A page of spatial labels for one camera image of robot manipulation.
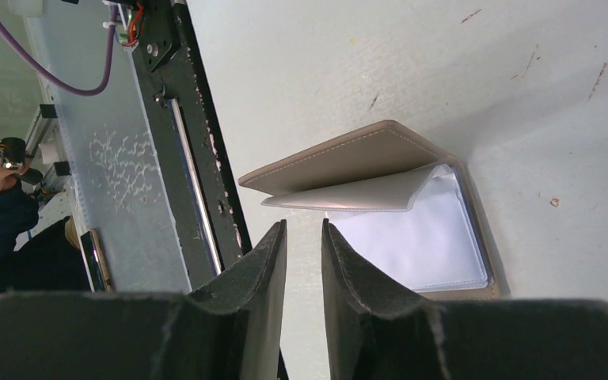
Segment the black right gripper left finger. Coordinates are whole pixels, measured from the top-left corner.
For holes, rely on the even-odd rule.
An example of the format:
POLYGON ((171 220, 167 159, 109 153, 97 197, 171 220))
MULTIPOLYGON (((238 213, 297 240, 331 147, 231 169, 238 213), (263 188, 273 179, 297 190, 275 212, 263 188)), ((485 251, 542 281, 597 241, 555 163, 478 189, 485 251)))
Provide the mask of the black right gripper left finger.
POLYGON ((191 294, 0 295, 0 379, 275 379, 287 224, 191 294))

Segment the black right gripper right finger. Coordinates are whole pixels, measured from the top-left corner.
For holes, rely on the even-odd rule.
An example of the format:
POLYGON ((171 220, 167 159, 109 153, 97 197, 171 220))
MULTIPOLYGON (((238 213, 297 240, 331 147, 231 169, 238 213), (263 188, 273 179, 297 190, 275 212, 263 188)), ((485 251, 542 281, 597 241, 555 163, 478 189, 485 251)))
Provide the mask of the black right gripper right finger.
POLYGON ((334 379, 608 379, 608 302, 432 301, 322 223, 334 379))

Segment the taupe leather card holder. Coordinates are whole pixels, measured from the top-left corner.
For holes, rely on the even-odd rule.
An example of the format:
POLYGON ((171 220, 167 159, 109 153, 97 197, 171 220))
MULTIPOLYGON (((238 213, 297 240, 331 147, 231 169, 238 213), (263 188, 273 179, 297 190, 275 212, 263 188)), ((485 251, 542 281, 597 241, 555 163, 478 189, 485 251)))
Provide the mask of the taupe leather card holder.
POLYGON ((431 299, 490 299, 500 280, 466 165, 383 120, 255 169, 264 205, 322 211, 350 246, 431 299))

